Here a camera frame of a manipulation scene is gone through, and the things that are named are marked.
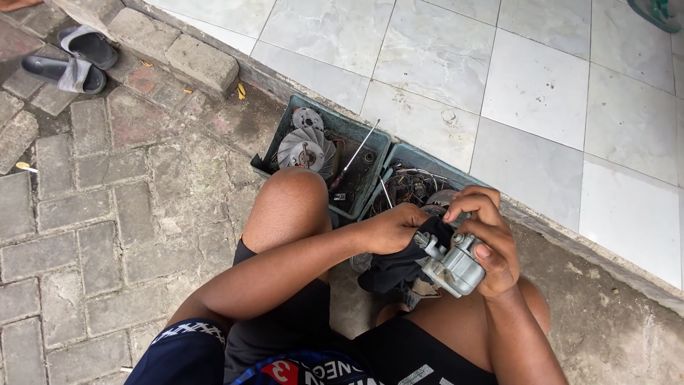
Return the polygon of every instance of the person's left hand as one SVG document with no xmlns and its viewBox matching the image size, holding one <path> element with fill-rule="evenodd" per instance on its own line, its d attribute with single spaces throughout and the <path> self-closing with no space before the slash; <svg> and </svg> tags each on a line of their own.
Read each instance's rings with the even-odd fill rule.
<svg viewBox="0 0 684 385">
<path fill-rule="evenodd" d="M 356 225 L 366 251 L 392 254 L 405 249 L 428 218 L 418 206 L 402 203 Z"/>
</svg>

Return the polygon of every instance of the carburetor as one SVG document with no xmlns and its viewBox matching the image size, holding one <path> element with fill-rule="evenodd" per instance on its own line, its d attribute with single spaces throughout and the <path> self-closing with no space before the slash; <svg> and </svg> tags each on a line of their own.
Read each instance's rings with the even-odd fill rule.
<svg viewBox="0 0 684 385">
<path fill-rule="evenodd" d="M 417 232 L 413 240 L 425 250 L 428 257 L 417 260 L 421 269 L 434 283 L 454 297 L 468 295 L 484 277 L 484 269 L 473 257 L 473 248 L 481 240 L 472 234 L 454 233 L 453 247 L 447 251 L 437 246 L 437 237 L 428 232 Z"/>
</svg>

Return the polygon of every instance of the black slipper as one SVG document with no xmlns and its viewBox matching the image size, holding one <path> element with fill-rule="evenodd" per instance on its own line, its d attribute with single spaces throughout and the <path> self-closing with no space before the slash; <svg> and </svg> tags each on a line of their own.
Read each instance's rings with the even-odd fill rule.
<svg viewBox="0 0 684 385">
<path fill-rule="evenodd" d="M 20 67 L 31 77 L 55 84 L 60 90 L 96 94 L 105 87 L 105 73 L 84 60 L 70 58 L 68 62 L 27 56 Z"/>
<path fill-rule="evenodd" d="M 89 25 L 69 27 L 57 34 L 62 48 L 75 58 L 95 64 L 99 69 L 113 66 L 119 55 L 107 44 L 105 36 Z"/>
</svg>

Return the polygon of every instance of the blue-green plastic crate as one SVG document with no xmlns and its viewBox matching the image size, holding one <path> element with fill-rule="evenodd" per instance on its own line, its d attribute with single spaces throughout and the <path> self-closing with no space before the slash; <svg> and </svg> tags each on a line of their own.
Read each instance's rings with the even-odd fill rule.
<svg viewBox="0 0 684 385">
<path fill-rule="evenodd" d="M 269 169 L 269 164 L 274 155 L 278 152 L 278 146 L 280 146 L 280 142 L 282 142 L 282 139 L 287 135 L 288 128 L 292 126 L 291 121 L 293 110 L 300 107 L 310 107 L 318 111 L 323 119 L 326 129 L 329 129 L 334 136 L 338 136 L 350 142 L 360 143 L 371 130 L 371 128 L 367 125 L 347 118 L 339 112 L 331 110 L 330 108 L 316 101 L 313 101 L 300 94 L 293 94 L 290 96 L 289 103 L 285 108 L 285 112 L 282 114 L 280 124 L 278 124 L 278 129 L 273 136 L 273 140 L 271 141 L 271 145 L 266 152 L 266 156 L 261 158 L 258 154 L 256 154 L 250 162 L 254 168 L 254 171 L 258 174 L 266 178 L 272 175 L 273 171 Z M 382 168 L 382 164 L 387 155 L 387 151 L 389 150 L 391 142 L 392 138 L 387 133 L 377 129 L 373 131 L 370 137 L 368 137 L 368 141 L 364 147 L 372 149 L 376 154 L 376 158 L 366 173 L 363 173 L 363 175 L 360 173 L 356 174 L 356 178 L 359 180 L 355 180 L 354 185 L 358 186 L 358 188 L 353 192 L 353 202 L 350 209 L 342 210 L 331 203 L 329 206 L 331 211 L 336 212 L 347 219 L 356 220 L 358 218 L 363 206 L 368 201 L 368 197 L 372 193 L 373 188 L 376 186 L 378 176 L 380 175 L 380 169 Z M 342 164 L 341 162 L 338 172 L 341 171 L 345 165 L 346 164 Z M 353 167 L 351 167 L 347 172 L 345 180 L 347 178 L 354 178 L 354 175 Z M 340 190 L 338 192 L 349 193 L 349 191 L 344 190 Z"/>
<path fill-rule="evenodd" d="M 464 173 L 456 167 L 449 166 L 445 162 L 435 158 L 434 156 L 424 152 L 423 150 L 420 150 L 416 147 L 413 147 L 412 145 L 409 145 L 406 142 L 395 143 L 392 146 L 392 149 L 389 151 L 389 154 L 387 155 L 385 162 L 382 165 L 383 183 L 387 182 L 387 180 L 392 176 L 391 165 L 393 165 L 397 160 L 405 160 L 416 166 L 418 169 L 423 169 L 427 172 L 446 177 L 447 179 L 451 180 L 453 186 L 456 187 L 458 190 L 461 190 L 465 186 L 471 184 L 479 184 L 480 186 L 489 187 L 487 184 L 482 183 L 474 177 L 471 177 L 470 175 Z M 381 193 L 383 193 L 382 185 L 380 184 L 380 182 L 378 182 L 375 189 L 371 193 L 368 202 L 366 203 L 363 210 L 361 211 L 361 214 L 358 217 L 359 221 L 362 221 L 364 219 L 364 217 L 368 213 L 368 210 L 371 209 L 373 202 Z"/>
</svg>

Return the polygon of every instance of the long screwdriver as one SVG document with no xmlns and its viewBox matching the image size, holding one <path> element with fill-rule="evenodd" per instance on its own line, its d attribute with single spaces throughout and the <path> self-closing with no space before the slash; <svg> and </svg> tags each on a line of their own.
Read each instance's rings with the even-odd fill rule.
<svg viewBox="0 0 684 385">
<path fill-rule="evenodd" d="M 347 163 L 347 166 L 344 169 L 342 169 L 342 171 L 339 173 L 339 175 L 332 181 L 332 183 L 330 184 L 330 187 L 328 188 L 328 194 L 329 195 L 332 195 L 335 192 L 335 190 L 337 190 L 339 188 L 340 183 L 342 183 L 342 179 L 344 178 L 344 175 L 347 173 L 347 170 L 349 169 L 349 166 L 352 165 L 354 158 L 356 158 L 356 156 L 358 155 L 358 152 L 361 151 L 361 147 L 363 147 L 363 145 L 366 143 L 366 140 L 368 140 L 368 137 L 370 137 L 370 135 L 373 133 L 373 130 L 378 126 L 378 123 L 380 123 L 380 119 L 378 119 L 378 121 L 373 126 L 373 128 L 371 128 L 371 131 L 368 133 L 368 135 L 366 135 L 366 137 L 363 138 L 363 141 L 361 142 L 361 144 L 356 149 L 356 152 L 352 156 L 352 159 L 349 159 L 349 163 Z"/>
</svg>

